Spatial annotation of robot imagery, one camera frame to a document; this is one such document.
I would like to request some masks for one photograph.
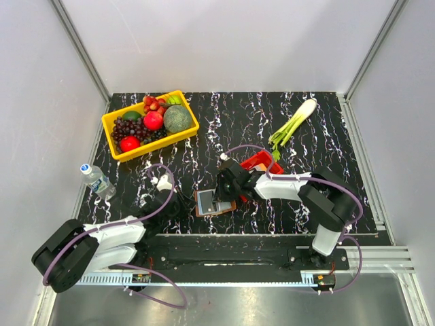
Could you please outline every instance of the red container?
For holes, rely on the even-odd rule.
[[[251,170],[253,167],[264,164],[266,168],[268,168],[269,165],[271,165],[272,159],[265,151],[259,151],[256,155],[252,156],[251,158],[248,158],[246,161],[242,162],[240,165],[245,170]],[[282,167],[278,165],[278,163],[274,162],[272,165],[270,173],[275,173],[276,175],[282,175],[284,170]],[[244,196],[240,196],[242,198],[242,201],[247,202],[247,199]]]

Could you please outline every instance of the green onion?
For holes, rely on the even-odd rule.
[[[273,145],[272,155],[275,161],[281,158],[278,146],[284,146],[296,129],[303,123],[308,117],[314,112],[317,102],[313,99],[306,100],[295,114],[285,123],[284,126],[280,127],[278,131],[269,137],[269,144]]]

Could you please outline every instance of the yellow basket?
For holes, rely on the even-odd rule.
[[[162,96],[159,96],[156,98],[157,99],[164,98],[165,101],[167,102],[167,100],[171,96],[174,96],[174,95],[178,95],[182,101],[181,105],[183,105],[187,110],[189,110],[190,115],[192,116],[192,126],[185,131],[181,131],[181,132],[178,132],[176,134],[169,134],[165,138],[159,139],[158,141],[153,141],[152,143],[140,146],[140,147],[135,148],[134,150],[128,151],[126,153],[117,154],[114,140],[110,137],[110,134],[115,126],[114,120],[116,120],[117,117],[122,116],[127,111],[136,111],[136,112],[139,112],[141,115],[143,115],[143,102],[140,102],[140,103],[137,103],[137,104],[132,105],[130,107],[125,107],[121,110],[117,110],[117,111],[103,115],[103,117],[101,118],[101,121],[103,122],[103,127],[104,127],[104,131],[106,133],[107,142],[109,143],[109,146],[110,146],[111,155],[113,156],[113,158],[115,160],[118,160],[120,162],[132,160],[133,158],[137,158],[138,156],[141,156],[143,154],[149,153],[151,151],[155,151],[156,149],[165,147],[165,146],[170,145],[170,144],[174,144],[178,141],[182,141],[183,139],[190,138],[198,133],[198,129],[199,129],[198,120],[196,120],[195,115],[193,114],[192,110],[190,109],[189,104],[186,101],[186,98],[184,97],[181,90],[176,90],[174,92],[170,92],[168,94],[165,94],[165,95],[162,95]]]

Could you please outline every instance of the black marble surface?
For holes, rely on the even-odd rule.
[[[144,94],[114,94],[110,111],[141,102]],[[145,169],[153,163],[166,164],[174,173],[182,192],[193,198],[194,190],[215,187],[218,158],[223,151],[240,144],[267,144],[307,98],[318,106],[307,122],[295,132],[279,164],[286,173],[309,172],[327,166],[358,190],[364,216],[351,233],[374,234],[375,222],[347,133],[340,105],[331,92],[235,92],[185,93],[199,121],[198,134],[134,160],[119,163],[111,154],[103,133],[94,164],[100,166],[116,185],[117,197],[99,200],[89,189],[79,212],[83,223],[102,223],[126,217],[127,207],[139,208],[152,200],[154,186]],[[233,153],[239,162],[255,153],[240,149]],[[165,225],[165,233],[178,234],[308,234],[315,233],[309,211],[299,202],[267,200],[248,202],[239,209],[216,217],[179,217]]]

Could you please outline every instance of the bottle cap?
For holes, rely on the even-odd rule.
[[[88,175],[89,173],[92,172],[92,168],[89,166],[89,164],[83,164],[80,167],[80,170],[84,175]]]

